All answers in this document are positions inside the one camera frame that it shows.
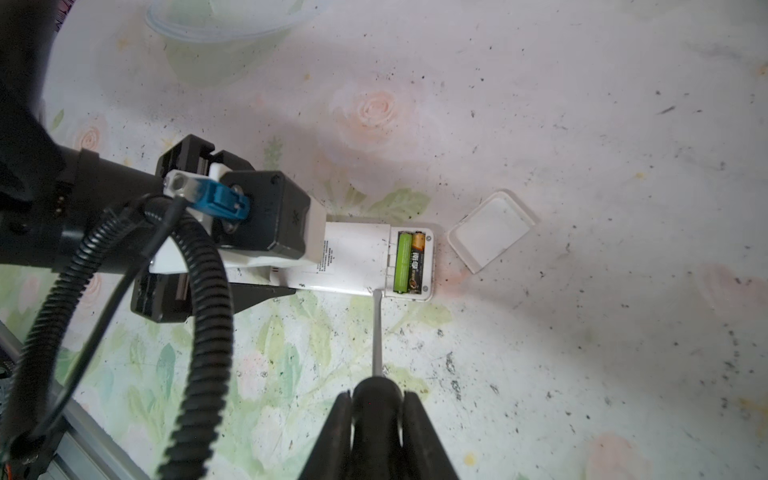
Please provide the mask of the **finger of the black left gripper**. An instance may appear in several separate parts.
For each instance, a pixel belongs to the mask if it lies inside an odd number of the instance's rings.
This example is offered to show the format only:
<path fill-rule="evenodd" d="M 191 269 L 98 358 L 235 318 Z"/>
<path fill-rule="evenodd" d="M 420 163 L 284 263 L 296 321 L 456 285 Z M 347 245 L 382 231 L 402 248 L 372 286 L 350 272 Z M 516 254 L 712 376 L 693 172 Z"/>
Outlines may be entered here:
<path fill-rule="evenodd" d="M 231 282 L 229 286 L 234 314 L 241 313 L 263 302 L 297 293 L 296 289 L 285 286 L 236 282 Z"/>

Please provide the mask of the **black yellow screwdriver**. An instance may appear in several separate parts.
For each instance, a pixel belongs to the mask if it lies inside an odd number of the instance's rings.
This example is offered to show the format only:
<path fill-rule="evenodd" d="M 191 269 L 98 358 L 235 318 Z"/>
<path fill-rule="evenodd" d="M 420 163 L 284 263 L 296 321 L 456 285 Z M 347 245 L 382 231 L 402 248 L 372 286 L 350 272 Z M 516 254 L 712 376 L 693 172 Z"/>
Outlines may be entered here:
<path fill-rule="evenodd" d="M 400 476 L 399 387 L 383 375 L 383 292 L 373 292 L 372 376 L 353 393 L 354 437 L 350 479 L 396 479 Z"/>

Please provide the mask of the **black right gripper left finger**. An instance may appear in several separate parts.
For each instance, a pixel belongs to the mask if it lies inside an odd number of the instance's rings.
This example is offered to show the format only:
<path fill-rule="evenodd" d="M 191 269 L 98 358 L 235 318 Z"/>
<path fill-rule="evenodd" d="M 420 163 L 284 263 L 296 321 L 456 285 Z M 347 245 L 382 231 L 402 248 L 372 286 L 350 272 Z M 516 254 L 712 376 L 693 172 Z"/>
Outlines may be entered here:
<path fill-rule="evenodd" d="M 345 479 L 351 439 L 352 397 L 343 391 L 336 397 L 299 479 Z"/>

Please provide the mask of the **black gold AAA battery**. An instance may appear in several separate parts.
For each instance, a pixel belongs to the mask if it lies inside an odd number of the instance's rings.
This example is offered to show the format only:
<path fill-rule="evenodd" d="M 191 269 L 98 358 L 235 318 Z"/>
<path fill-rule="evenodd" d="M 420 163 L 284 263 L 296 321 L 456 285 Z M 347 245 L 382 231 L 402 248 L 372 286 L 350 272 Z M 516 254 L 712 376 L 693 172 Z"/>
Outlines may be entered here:
<path fill-rule="evenodd" d="M 409 294 L 419 294 L 422 292 L 425 246 L 426 234 L 419 231 L 414 232 L 412 234 L 410 253 Z"/>

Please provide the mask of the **aluminium front rail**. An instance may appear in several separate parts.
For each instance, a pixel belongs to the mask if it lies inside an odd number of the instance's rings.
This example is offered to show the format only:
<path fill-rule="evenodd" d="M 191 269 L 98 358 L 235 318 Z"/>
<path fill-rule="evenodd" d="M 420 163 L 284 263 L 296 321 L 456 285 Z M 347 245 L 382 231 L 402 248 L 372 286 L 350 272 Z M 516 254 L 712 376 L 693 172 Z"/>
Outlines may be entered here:
<path fill-rule="evenodd" d="M 148 475 L 76 402 L 37 459 L 11 467 L 14 479 L 146 479 Z"/>

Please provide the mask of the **clear plastic bowl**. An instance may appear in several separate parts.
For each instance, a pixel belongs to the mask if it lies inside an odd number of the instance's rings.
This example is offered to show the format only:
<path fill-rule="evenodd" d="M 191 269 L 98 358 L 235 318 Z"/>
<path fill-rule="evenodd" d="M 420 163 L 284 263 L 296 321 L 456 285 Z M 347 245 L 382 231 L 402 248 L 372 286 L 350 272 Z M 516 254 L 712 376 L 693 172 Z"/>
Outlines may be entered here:
<path fill-rule="evenodd" d="M 213 87 L 244 74 L 328 1 L 152 1 L 146 24 L 179 82 Z"/>

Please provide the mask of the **green AAA battery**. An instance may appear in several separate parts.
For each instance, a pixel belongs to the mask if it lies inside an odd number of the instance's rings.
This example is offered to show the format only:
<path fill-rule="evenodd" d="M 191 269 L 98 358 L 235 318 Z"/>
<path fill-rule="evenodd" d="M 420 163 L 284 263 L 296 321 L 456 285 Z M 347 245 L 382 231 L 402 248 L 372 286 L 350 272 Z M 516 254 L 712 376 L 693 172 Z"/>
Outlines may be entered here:
<path fill-rule="evenodd" d="M 393 283 L 393 291 L 398 294 L 406 294 L 409 291 L 412 242 L 412 233 L 398 234 Z"/>

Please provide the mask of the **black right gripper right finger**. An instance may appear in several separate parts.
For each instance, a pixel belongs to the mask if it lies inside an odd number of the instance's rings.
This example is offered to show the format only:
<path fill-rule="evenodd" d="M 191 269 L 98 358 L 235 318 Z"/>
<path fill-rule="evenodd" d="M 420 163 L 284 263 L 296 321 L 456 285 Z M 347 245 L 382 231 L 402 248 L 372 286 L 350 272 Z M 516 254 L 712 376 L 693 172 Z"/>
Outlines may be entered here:
<path fill-rule="evenodd" d="M 404 393 L 402 436 L 411 479 L 458 479 L 419 396 L 411 391 Z"/>

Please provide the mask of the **white remote control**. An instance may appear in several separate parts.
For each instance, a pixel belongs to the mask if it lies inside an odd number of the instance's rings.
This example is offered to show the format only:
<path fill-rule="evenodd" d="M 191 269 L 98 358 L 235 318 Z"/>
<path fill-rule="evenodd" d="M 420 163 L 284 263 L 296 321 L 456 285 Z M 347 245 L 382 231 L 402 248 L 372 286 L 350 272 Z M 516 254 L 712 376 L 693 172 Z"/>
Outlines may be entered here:
<path fill-rule="evenodd" d="M 426 234 L 422 292 L 398 294 L 393 291 L 398 234 L 417 231 Z M 297 290 L 358 296 L 381 290 L 384 297 L 426 302 L 434 291 L 435 252 L 436 235 L 425 226 L 330 222 L 318 264 L 274 268 L 270 281 Z"/>

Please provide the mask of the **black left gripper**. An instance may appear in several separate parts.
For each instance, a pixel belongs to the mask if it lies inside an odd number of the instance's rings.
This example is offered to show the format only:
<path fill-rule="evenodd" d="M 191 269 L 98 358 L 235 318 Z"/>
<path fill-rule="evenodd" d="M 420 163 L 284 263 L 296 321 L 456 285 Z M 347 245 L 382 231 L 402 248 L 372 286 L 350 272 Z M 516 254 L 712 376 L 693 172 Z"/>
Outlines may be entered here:
<path fill-rule="evenodd" d="M 151 175 L 103 160 L 89 150 L 62 147 L 63 170 L 35 199 L 18 201 L 1 193 L 1 265 L 61 271 L 105 209 L 161 194 L 163 180 L 172 170 L 207 174 L 214 166 L 226 166 L 255 171 L 248 161 L 214 149 L 210 142 L 188 135 L 158 159 Z M 99 271 L 124 273 L 138 261 L 139 247 L 149 236 L 146 228 L 134 231 Z M 189 295 L 184 275 L 157 275 L 145 269 L 137 279 L 131 310 L 156 323 L 181 323 L 192 315 Z"/>

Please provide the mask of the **white battery cover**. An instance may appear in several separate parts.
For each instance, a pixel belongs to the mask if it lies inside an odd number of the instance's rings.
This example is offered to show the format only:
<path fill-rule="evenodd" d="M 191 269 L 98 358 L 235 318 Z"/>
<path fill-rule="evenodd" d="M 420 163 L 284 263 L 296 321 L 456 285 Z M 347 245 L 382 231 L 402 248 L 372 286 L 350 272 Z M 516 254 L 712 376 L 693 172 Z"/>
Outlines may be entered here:
<path fill-rule="evenodd" d="M 511 191 L 498 190 L 447 232 L 447 242 L 477 274 L 524 237 L 538 217 Z"/>

